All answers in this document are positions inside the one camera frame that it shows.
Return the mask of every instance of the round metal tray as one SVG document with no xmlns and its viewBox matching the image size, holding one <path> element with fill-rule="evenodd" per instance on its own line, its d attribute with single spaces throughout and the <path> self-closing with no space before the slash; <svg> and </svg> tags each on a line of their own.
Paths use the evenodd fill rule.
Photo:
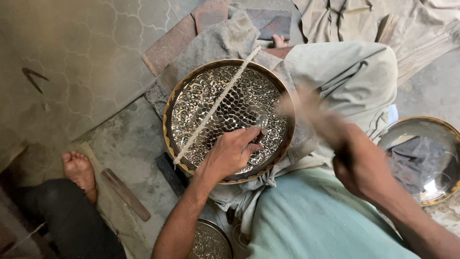
<svg viewBox="0 0 460 259">
<path fill-rule="evenodd" d="M 195 69 L 177 84 L 163 117 L 166 146 L 173 159 L 242 63 L 240 59 L 211 62 Z M 250 62 L 205 129 L 181 158 L 179 167 L 194 174 L 219 135 L 257 125 L 268 130 L 268 135 L 260 143 L 264 150 L 253 154 L 245 168 L 220 183 L 245 182 L 266 173 L 284 155 L 294 134 L 294 118 L 276 113 L 278 97 L 285 91 L 284 84 L 275 74 Z"/>
<path fill-rule="evenodd" d="M 385 150 L 402 139 L 424 136 L 443 145 L 445 152 L 439 160 L 443 170 L 432 172 L 422 185 L 422 206 L 439 203 L 451 196 L 460 187 L 460 133 L 452 125 L 433 117 L 417 116 L 404 118 L 391 125 L 382 135 L 378 146 Z"/>
<path fill-rule="evenodd" d="M 192 251 L 188 258 L 232 259 L 233 249 L 225 232 L 209 220 L 198 219 Z"/>
</svg>

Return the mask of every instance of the twisted rope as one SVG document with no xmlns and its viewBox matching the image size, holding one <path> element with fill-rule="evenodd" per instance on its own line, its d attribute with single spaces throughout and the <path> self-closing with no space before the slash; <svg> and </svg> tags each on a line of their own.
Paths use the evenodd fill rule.
<svg viewBox="0 0 460 259">
<path fill-rule="evenodd" d="M 251 54 L 244 60 L 243 64 L 241 67 L 238 69 L 236 74 L 232 77 L 230 82 L 227 84 L 227 87 L 223 90 L 223 92 L 220 94 L 219 98 L 217 98 L 216 102 L 214 103 L 213 107 L 209 110 L 209 112 L 206 114 L 204 117 L 203 121 L 200 123 L 198 128 L 196 128 L 195 132 L 192 134 L 192 137 L 189 138 L 189 141 L 185 144 L 184 148 L 180 151 L 179 155 L 177 155 L 176 159 L 174 159 L 174 164 L 177 165 L 180 162 L 180 159 L 185 155 L 185 153 L 189 150 L 190 146 L 193 144 L 195 139 L 198 137 L 198 134 L 203 130 L 203 128 L 206 126 L 206 123 L 209 121 L 211 116 L 216 112 L 218 106 L 220 103 L 224 100 L 225 96 L 228 94 L 230 89 L 235 85 L 236 81 L 238 78 L 241 76 L 243 71 L 246 69 L 247 65 L 249 62 L 254 58 L 254 56 L 259 52 L 260 46 L 257 46 Z"/>
</svg>

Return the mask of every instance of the person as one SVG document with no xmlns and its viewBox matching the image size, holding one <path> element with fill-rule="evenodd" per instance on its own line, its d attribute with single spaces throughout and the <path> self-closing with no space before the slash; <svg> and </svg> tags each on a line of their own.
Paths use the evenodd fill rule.
<svg viewBox="0 0 460 259">
<path fill-rule="evenodd" d="M 65 178 L 11 190 L 30 219 L 43 218 L 63 259 L 125 259 L 125 250 L 94 204 L 94 169 L 77 151 L 62 156 Z"/>
<path fill-rule="evenodd" d="M 371 42 L 287 47 L 276 35 L 274 42 L 278 48 L 266 51 L 285 59 L 293 82 L 316 88 L 332 110 L 346 117 L 340 130 L 350 161 L 344 164 L 323 143 L 312 156 L 329 158 L 335 177 L 324 169 L 327 163 L 277 177 L 276 188 L 265 189 L 257 202 L 249 258 L 457 258 L 459 239 L 397 184 L 383 151 L 369 139 L 379 111 L 396 96 L 393 51 Z M 217 139 L 169 214 L 152 258 L 187 258 L 209 193 L 262 148 L 250 143 L 260 130 L 237 129 Z"/>
</svg>

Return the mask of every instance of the black sharpening stone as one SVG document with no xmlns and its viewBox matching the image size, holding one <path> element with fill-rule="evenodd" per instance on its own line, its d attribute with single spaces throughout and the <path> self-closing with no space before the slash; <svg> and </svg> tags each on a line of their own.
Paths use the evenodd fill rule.
<svg viewBox="0 0 460 259">
<path fill-rule="evenodd" d="M 174 170 L 173 161 L 166 152 L 155 158 L 156 165 L 163 173 L 164 177 L 168 181 L 172 190 L 177 196 L 184 193 L 185 189 L 189 185 L 189 181 L 185 174 L 176 166 Z"/>
</svg>

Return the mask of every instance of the trouser leg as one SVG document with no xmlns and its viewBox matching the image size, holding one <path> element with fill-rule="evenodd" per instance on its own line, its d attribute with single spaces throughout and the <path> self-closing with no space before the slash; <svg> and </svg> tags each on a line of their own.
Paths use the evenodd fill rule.
<svg viewBox="0 0 460 259">
<path fill-rule="evenodd" d="M 126 258 L 118 237 L 72 181 L 53 179 L 24 188 L 19 200 L 26 213 L 46 220 L 62 258 Z"/>
<path fill-rule="evenodd" d="M 397 63 L 387 45 L 344 41 L 295 46 L 285 58 L 296 86 L 317 88 L 328 106 L 357 124 L 374 141 L 387 126 L 386 108 L 396 97 Z M 331 168 L 324 143 L 312 153 Z"/>
</svg>

